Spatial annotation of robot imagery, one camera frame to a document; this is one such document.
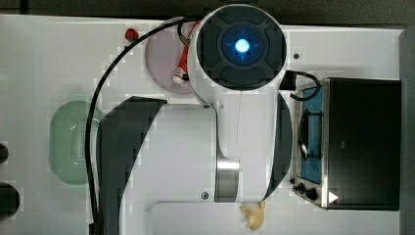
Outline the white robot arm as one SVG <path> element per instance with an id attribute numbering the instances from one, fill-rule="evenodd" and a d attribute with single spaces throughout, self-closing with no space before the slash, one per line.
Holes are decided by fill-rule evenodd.
<path id="1" fill-rule="evenodd" d="M 258 228 L 290 162 L 278 155 L 286 55 L 280 25 L 257 7 L 205 16 L 187 53 L 196 103 L 132 96 L 100 122 L 104 235 L 151 235 L 162 203 L 237 203 Z"/>

